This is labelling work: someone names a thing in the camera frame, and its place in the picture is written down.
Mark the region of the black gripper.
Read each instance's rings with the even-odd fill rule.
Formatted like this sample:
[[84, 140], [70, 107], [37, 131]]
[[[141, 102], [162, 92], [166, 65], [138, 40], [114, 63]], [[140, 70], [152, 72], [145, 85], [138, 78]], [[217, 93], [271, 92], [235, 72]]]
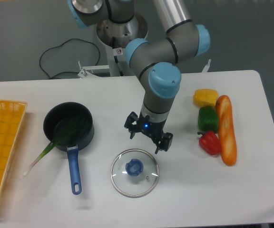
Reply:
[[135, 134], [139, 132], [151, 138], [156, 145], [155, 154], [158, 154], [159, 151], [167, 152], [173, 140], [172, 133], [163, 132], [165, 123], [166, 120], [155, 123], [150, 120], [148, 115], [143, 116], [141, 114], [138, 117], [135, 112], [131, 112], [125, 121], [124, 127], [128, 129], [130, 139], [133, 139]]

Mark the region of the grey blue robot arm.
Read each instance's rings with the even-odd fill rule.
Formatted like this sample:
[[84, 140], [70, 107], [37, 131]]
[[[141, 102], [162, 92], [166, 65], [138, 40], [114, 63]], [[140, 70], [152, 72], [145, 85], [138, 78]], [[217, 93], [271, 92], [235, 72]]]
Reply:
[[181, 82], [177, 63], [205, 53], [210, 35], [196, 25], [182, 0], [156, 0], [166, 37], [149, 43], [147, 22], [135, 12], [131, 0], [70, 0], [68, 6], [79, 26], [97, 26], [97, 36], [113, 50], [122, 50], [145, 90], [140, 114], [131, 113], [125, 122], [131, 136], [149, 137], [157, 151], [167, 151], [172, 133], [163, 131]]

